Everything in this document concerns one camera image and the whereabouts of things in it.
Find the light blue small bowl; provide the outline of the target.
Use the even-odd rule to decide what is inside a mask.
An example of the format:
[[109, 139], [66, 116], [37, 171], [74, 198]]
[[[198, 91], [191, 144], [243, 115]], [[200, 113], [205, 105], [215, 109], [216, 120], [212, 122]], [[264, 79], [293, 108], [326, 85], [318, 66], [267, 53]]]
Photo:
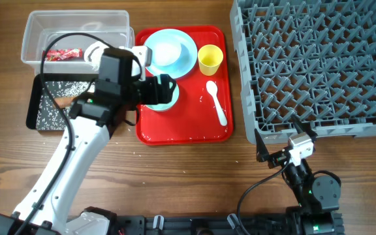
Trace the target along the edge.
[[175, 63], [181, 55], [181, 44], [178, 42], [156, 42], [153, 45], [153, 64], [165, 67]]

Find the pale green bowl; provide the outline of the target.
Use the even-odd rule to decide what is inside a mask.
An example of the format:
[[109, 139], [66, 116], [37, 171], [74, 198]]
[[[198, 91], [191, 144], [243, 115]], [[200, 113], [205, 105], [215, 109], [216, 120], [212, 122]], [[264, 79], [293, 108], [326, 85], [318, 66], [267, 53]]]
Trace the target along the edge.
[[179, 90], [178, 85], [176, 85], [176, 87], [173, 91], [173, 94], [172, 94], [172, 99], [169, 103], [166, 103], [166, 104], [149, 104], [149, 105], [146, 105], [146, 107], [149, 108], [150, 110], [153, 110], [153, 111], [156, 111], [156, 112], [167, 111], [167, 110], [171, 109], [176, 104], [176, 102], [178, 101], [179, 95], [180, 95], [180, 90]]

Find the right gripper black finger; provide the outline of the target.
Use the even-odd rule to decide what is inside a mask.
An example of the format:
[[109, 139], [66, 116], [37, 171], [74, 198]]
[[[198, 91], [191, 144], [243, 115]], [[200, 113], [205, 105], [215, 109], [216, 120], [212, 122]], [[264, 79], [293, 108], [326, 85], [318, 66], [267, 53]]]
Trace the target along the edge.
[[255, 139], [256, 139], [256, 145], [257, 145], [257, 161], [260, 163], [263, 163], [268, 160], [270, 154], [257, 129], [254, 130], [254, 133], [255, 133]]
[[316, 141], [317, 133], [313, 131], [310, 124], [302, 123], [300, 118], [295, 114], [292, 115], [291, 119], [298, 134], [306, 133], [312, 141]]

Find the white tissue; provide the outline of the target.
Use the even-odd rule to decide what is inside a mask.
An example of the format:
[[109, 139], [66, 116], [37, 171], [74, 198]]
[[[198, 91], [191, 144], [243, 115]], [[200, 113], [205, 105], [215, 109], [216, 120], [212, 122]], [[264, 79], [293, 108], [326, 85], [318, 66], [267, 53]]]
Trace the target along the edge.
[[94, 42], [84, 51], [84, 61], [89, 63], [92, 69], [97, 72], [101, 63], [101, 57], [108, 46], [100, 41]]

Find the white rice pile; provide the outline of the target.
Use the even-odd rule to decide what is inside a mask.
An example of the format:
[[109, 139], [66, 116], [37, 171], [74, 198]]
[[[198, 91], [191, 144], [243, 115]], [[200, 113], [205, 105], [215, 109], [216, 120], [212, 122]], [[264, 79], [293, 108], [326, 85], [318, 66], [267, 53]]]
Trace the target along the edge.
[[[46, 86], [54, 98], [73, 97], [83, 93], [89, 82], [85, 81], [47, 81]], [[36, 130], [38, 131], [62, 131], [65, 129], [65, 122], [59, 111], [48, 98], [47, 93], [42, 89], [37, 112]]]

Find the red snack wrapper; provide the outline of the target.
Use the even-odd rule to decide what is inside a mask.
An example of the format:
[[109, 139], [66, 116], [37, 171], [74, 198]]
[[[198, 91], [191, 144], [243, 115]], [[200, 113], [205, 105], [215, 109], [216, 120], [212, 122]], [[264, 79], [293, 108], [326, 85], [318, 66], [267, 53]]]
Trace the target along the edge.
[[48, 52], [43, 52], [42, 55], [45, 61], [64, 61], [81, 58], [83, 56], [83, 50], [81, 48], [48, 50]]

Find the orange carrot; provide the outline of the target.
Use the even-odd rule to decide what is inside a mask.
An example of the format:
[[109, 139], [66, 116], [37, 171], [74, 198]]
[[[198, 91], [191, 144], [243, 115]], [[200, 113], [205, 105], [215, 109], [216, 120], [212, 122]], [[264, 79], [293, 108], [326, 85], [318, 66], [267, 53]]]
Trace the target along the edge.
[[73, 100], [76, 98], [76, 96], [73, 97], [57, 97], [55, 98], [55, 103], [60, 107], [61, 109], [70, 107]]

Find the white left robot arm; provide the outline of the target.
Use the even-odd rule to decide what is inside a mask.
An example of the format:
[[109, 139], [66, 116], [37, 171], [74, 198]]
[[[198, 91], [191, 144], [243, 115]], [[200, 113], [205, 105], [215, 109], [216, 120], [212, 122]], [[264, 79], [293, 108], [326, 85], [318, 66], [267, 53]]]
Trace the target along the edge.
[[68, 219], [73, 200], [96, 156], [110, 141], [128, 109], [166, 104], [177, 87], [167, 74], [111, 82], [99, 78], [92, 93], [72, 102], [66, 129], [52, 158], [11, 215], [0, 213], [0, 234], [108, 234], [116, 214], [88, 208]]

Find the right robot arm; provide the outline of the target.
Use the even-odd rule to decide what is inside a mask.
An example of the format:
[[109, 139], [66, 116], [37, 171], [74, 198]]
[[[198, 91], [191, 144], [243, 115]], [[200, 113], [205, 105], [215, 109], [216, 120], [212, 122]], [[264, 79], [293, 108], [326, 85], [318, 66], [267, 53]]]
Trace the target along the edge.
[[337, 212], [341, 180], [327, 170], [310, 169], [306, 159], [315, 151], [317, 133], [297, 116], [292, 120], [297, 133], [275, 153], [268, 152], [260, 133], [255, 131], [257, 161], [267, 162], [269, 168], [281, 167], [281, 175], [298, 203], [286, 209], [281, 225], [275, 228], [283, 234], [344, 234], [342, 215]]

